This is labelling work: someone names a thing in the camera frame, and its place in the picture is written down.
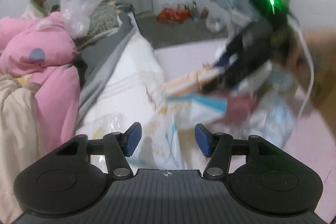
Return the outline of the person's right hand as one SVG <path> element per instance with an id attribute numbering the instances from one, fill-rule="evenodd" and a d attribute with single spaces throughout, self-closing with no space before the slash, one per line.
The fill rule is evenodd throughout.
<path id="1" fill-rule="evenodd" d="M 316 42 L 318 39 L 318 29 L 307 29 L 302 32 L 310 52 L 314 73 L 321 67 L 321 59 L 317 52 Z M 289 39 L 289 53 L 282 67 L 290 72 L 297 83 L 307 89 L 310 82 L 310 68 L 307 57 L 303 50 L 302 40 L 297 32 L 292 31 Z"/>

